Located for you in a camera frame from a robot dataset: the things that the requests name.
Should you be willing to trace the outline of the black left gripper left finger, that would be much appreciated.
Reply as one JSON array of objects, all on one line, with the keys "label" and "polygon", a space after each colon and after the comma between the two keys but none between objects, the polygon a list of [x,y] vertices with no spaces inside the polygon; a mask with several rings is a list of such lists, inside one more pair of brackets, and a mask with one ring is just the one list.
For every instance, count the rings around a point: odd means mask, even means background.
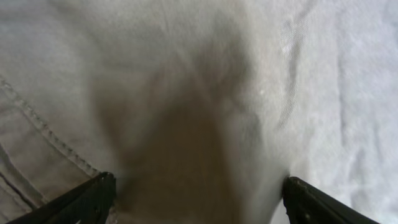
[{"label": "black left gripper left finger", "polygon": [[116,179],[102,172],[48,204],[7,224],[105,224],[116,198]]}]

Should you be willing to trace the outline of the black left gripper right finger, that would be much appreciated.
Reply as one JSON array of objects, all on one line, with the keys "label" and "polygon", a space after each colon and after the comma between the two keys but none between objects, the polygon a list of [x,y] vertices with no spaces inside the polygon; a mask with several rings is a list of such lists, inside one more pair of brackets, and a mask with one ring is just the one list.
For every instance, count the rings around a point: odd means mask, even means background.
[{"label": "black left gripper right finger", "polygon": [[284,179],[282,199],[290,224],[377,224],[298,177]]}]

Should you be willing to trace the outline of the grey shorts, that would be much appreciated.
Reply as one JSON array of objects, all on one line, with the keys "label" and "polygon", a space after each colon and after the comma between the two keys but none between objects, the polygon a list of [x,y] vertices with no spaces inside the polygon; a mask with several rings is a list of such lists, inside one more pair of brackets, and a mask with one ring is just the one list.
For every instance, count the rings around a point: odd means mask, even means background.
[{"label": "grey shorts", "polygon": [[396,223],[397,2],[2,1],[1,222],[104,171],[111,223]]}]

